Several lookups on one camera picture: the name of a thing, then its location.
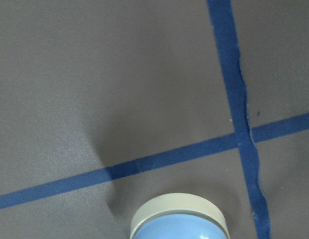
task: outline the gray painted floor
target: gray painted floor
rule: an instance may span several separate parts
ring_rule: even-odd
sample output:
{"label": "gray painted floor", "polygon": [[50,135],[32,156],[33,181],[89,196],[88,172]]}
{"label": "gray painted floor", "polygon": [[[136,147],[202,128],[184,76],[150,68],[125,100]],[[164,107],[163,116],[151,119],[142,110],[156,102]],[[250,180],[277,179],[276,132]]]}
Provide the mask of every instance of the gray painted floor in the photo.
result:
{"label": "gray painted floor", "polygon": [[[232,5],[251,125],[309,113],[309,1]],[[0,1],[0,195],[233,132],[205,1]],[[273,238],[309,238],[309,130],[257,148]],[[232,149],[2,209],[0,239],[128,238],[169,192],[256,238]]]}

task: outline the container lid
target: container lid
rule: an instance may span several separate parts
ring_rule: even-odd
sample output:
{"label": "container lid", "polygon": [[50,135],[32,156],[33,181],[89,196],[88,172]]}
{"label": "container lid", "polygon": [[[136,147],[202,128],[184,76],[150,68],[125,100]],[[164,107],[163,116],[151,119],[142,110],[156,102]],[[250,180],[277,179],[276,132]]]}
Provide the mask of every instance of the container lid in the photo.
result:
{"label": "container lid", "polygon": [[209,200],[187,193],[170,193],[143,204],[133,216],[130,239],[150,220],[168,214],[191,214],[206,218],[219,226],[230,239],[222,212]]}

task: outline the blue painter's tape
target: blue painter's tape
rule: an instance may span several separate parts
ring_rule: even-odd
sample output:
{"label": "blue painter's tape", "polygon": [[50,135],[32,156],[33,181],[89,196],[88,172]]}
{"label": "blue painter's tape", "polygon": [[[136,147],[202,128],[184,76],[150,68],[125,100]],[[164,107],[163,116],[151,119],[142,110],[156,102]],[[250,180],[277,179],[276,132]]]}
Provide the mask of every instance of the blue painter's tape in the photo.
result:
{"label": "blue painter's tape", "polygon": [[[253,128],[252,132],[255,142],[260,142],[306,129],[309,129],[309,113],[256,127]],[[223,137],[214,138],[182,148],[117,164],[112,167],[98,169],[32,188],[1,195],[0,209],[109,182],[141,172],[196,159],[198,157],[224,152],[236,147],[236,137],[235,134],[232,133]]]}
{"label": "blue painter's tape", "polygon": [[134,174],[224,152],[237,147],[235,135],[228,134],[152,156],[102,168],[58,181],[0,196],[0,209],[109,182]]}
{"label": "blue painter's tape", "polygon": [[254,141],[261,142],[309,129],[309,113],[252,129]]}
{"label": "blue painter's tape", "polygon": [[245,181],[259,239],[270,238],[270,217],[259,184],[259,157],[250,135],[247,91],[240,70],[240,51],[230,0],[207,0],[229,100]]}

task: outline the gray surface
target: gray surface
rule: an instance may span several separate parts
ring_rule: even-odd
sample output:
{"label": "gray surface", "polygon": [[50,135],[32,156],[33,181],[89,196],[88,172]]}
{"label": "gray surface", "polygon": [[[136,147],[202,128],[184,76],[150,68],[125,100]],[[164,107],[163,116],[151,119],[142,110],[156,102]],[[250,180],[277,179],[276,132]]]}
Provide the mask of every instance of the gray surface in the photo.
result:
{"label": "gray surface", "polygon": [[[309,112],[309,1],[233,7],[251,124]],[[0,195],[232,133],[230,118],[204,0],[0,1]],[[309,131],[257,147],[273,238],[309,238]],[[179,191],[256,238],[235,149],[0,210],[0,239],[127,238],[142,203]]]}
{"label": "gray surface", "polygon": [[233,0],[252,126],[309,112],[309,0]]}
{"label": "gray surface", "polygon": [[225,135],[230,118],[205,1],[0,2],[0,194]]}
{"label": "gray surface", "polygon": [[273,239],[309,238],[309,131],[258,143]]}
{"label": "gray surface", "polygon": [[137,208],[170,192],[211,200],[225,214],[232,239],[256,238],[240,157],[234,149],[0,210],[0,239],[129,238]]}

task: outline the round container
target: round container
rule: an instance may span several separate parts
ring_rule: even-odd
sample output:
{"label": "round container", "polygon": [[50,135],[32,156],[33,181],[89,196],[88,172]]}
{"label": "round container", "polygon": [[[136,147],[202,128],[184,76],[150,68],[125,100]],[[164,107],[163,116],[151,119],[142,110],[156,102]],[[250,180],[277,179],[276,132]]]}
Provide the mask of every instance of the round container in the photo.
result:
{"label": "round container", "polygon": [[164,194],[143,204],[131,222],[130,239],[230,239],[221,211],[187,193]]}

